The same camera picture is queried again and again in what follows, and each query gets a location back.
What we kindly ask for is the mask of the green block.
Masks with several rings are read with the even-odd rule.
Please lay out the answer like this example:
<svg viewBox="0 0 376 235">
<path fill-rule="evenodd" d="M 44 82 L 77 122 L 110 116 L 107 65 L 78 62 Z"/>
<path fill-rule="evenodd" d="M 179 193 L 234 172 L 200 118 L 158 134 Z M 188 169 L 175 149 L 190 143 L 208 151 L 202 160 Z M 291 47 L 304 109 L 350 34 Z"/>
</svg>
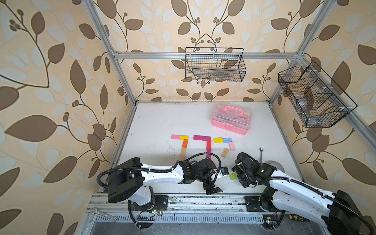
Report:
<svg viewBox="0 0 376 235">
<path fill-rule="evenodd" d="M 237 180 L 238 175 L 236 173 L 232 173 L 229 175 L 230 180 Z"/>
</svg>

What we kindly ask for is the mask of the magenta block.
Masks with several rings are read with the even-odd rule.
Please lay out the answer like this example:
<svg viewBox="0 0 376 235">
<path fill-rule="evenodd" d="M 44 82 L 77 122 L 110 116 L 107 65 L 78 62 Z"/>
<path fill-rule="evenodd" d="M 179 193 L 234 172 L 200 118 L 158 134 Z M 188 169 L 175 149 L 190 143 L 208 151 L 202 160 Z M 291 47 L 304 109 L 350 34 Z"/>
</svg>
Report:
<svg viewBox="0 0 376 235">
<path fill-rule="evenodd" d="M 212 149 L 211 149 L 211 148 L 208 148 L 208 149 L 207 149 L 207 153 L 208 153 L 208 154 L 206 155 L 206 157 L 209 158 L 209 159 L 212 158 L 212 156 L 210 155 L 211 152 L 212 152 Z"/>
<path fill-rule="evenodd" d="M 193 136 L 193 139 L 194 139 L 194 140 L 200 140 L 200 141 L 201 141 L 202 138 L 203 138 L 203 137 L 202 137 L 202 136 L 199 136 L 199 135 L 194 135 L 194 136 Z"/>
<path fill-rule="evenodd" d="M 212 139 L 212 138 L 211 138 L 210 136 L 203 136 L 203 137 L 202 137 L 202 140 L 203 140 L 203 141 L 211 141 L 211 139 Z"/>
</svg>

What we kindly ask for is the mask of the natural wood block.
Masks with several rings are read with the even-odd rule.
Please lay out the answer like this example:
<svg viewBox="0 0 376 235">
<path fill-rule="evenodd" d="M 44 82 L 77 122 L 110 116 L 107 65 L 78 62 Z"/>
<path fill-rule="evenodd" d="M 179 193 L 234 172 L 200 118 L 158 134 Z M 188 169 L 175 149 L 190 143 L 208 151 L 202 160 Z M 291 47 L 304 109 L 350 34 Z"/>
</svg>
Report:
<svg viewBox="0 0 376 235">
<path fill-rule="evenodd" d="M 187 151 L 186 147 L 181 148 L 180 161 L 184 161 L 186 159 L 186 151 Z"/>
<path fill-rule="evenodd" d="M 229 152 L 230 152 L 230 150 L 227 149 L 227 148 L 225 148 L 225 149 L 222 151 L 221 156 L 222 156 L 223 158 L 226 158 L 226 157 L 228 156 Z"/>
</svg>

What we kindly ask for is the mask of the light pink block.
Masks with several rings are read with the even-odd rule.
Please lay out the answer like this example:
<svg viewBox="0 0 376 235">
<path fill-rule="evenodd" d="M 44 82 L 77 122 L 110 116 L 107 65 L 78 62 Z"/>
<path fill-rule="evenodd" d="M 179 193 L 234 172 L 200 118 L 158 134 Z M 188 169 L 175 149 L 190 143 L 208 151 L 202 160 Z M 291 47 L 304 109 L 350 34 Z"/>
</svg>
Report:
<svg viewBox="0 0 376 235">
<path fill-rule="evenodd" d="M 229 147 L 230 147 L 231 151 L 235 151 L 236 150 L 234 142 L 229 142 Z"/>
</svg>

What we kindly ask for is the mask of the orange block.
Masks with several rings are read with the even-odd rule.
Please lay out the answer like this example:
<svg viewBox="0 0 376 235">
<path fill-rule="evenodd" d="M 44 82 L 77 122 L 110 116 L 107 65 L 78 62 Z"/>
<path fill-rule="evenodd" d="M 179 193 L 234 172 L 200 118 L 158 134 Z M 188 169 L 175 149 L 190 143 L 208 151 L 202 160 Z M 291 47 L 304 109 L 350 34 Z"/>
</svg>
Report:
<svg viewBox="0 0 376 235">
<path fill-rule="evenodd" d="M 185 140 L 183 140 L 183 145 L 182 145 L 182 148 L 187 148 L 187 146 L 188 146 L 188 139 L 185 139 Z"/>
</svg>

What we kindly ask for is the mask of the blue block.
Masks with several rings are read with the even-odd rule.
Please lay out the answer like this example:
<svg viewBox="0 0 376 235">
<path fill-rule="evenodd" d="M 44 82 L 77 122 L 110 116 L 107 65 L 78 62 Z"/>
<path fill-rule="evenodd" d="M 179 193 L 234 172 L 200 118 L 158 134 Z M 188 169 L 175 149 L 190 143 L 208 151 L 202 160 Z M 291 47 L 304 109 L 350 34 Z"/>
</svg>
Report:
<svg viewBox="0 0 376 235">
<path fill-rule="evenodd" d="M 232 142 L 232 138 L 223 138 L 223 142 L 224 143 L 229 143 L 229 142 Z"/>
</svg>

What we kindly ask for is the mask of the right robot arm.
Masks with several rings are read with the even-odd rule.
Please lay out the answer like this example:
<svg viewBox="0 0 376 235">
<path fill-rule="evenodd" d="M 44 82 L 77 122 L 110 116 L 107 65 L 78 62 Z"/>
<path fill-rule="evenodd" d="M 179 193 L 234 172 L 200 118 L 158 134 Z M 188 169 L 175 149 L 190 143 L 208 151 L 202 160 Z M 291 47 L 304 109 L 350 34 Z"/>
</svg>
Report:
<svg viewBox="0 0 376 235">
<path fill-rule="evenodd" d="M 332 235 L 359 235 L 362 225 L 370 235 L 376 233 L 344 191 L 316 188 L 244 152 L 238 154 L 235 164 L 232 170 L 244 188 L 265 186 L 254 205 L 266 212 L 291 212 L 319 224 Z"/>
</svg>

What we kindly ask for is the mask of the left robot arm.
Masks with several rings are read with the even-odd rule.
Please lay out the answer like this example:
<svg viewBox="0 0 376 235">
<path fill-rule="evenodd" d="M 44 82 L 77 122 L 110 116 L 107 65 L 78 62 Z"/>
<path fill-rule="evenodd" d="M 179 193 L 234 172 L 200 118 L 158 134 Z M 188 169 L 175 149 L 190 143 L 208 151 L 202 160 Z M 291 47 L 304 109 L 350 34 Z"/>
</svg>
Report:
<svg viewBox="0 0 376 235">
<path fill-rule="evenodd" d="M 97 183 L 108 192 L 108 202 L 127 201 L 129 216 L 135 226 L 142 230 L 149 227 L 148 221 L 167 209 L 167 196 L 155 196 L 153 185 L 170 183 L 187 185 L 194 182 L 203 184 L 207 195 L 222 192 L 215 186 L 217 179 L 229 175 L 221 160 L 215 164 L 211 157 L 218 156 L 204 152 L 185 160 L 178 160 L 172 166 L 142 164 L 140 158 L 132 158 L 115 168 L 101 172 Z"/>
</svg>

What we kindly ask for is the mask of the white tape roll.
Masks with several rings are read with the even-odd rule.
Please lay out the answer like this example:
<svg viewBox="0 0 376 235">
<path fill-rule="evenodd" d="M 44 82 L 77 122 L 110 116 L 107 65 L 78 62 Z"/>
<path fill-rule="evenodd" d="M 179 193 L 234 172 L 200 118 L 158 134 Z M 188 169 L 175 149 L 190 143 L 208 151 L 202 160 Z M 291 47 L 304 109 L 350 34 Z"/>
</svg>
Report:
<svg viewBox="0 0 376 235">
<path fill-rule="evenodd" d="M 284 167 L 276 161 L 269 160 L 269 161 L 266 161 L 265 163 L 275 167 L 277 170 L 280 170 L 281 172 L 285 172 Z"/>
</svg>

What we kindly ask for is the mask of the pink block in row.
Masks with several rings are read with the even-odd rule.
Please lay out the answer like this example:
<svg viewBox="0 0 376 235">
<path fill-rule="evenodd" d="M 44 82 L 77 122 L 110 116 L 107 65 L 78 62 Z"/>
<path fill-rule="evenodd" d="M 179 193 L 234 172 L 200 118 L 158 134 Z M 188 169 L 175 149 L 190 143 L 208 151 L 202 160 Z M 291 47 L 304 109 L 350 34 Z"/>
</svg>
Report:
<svg viewBox="0 0 376 235">
<path fill-rule="evenodd" d="M 171 135 L 171 139 L 173 139 L 173 140 L 179 140 L 180 139 L 180 135 Z"/>
</svg>

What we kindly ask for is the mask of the pink plastic storage box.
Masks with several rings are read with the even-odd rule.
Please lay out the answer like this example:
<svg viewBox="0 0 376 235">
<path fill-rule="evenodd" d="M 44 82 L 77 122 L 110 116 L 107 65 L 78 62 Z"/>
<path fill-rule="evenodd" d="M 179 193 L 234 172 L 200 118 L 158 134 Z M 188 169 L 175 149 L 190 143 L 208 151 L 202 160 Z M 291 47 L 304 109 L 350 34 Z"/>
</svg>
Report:
<svg viewBox="0 0 376 235">
<path fill-rule="evenodd" d="M 211 124 L 224 130 L 245 135 L 251 126 L 252 112 L 241 108 L 218 105 L 212 115 Z"/>
</svg>

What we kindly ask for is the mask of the yellow black screwdriver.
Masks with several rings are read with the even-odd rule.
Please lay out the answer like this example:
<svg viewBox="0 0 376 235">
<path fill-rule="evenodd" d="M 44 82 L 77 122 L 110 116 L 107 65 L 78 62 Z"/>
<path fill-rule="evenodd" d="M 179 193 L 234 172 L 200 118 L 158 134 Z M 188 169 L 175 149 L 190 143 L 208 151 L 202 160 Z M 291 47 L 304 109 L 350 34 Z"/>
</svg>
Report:
<svg viewBox="0 0 376 235">
<path fill-rule="evenodd" d="M 289 218 L 290 218 L 290 220 L 299 221 L 299 222 L 310 222 L 309 219 L 306 219 L 306 218 L 299 216 L 297 214 L 290 214 Z"/>
</svg>

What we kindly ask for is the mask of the silver wrench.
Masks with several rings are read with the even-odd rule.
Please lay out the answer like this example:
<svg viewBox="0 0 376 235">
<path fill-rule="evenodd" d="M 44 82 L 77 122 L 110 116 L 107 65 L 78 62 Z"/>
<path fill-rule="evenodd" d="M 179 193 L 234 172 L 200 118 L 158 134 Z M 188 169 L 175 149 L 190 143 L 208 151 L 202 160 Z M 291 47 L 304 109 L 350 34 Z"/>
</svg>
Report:
<svg viewBox="0 0 376 235">
<path fill-rule="evenodd" d="M 108 213 L 105 213 L 103 211 L 100 211 L 98 208 L 94 208 L 92 211 L 91 211 L 91 214 L 97 214 L 97 215 L 100 215 L 104 218 L 107 218 L 109 219 L 110 221 L 112 222 L 116 222 L 118 220 L 118 216 L 115 216 L 115 215 L 110 215 Z"/>
</svg>

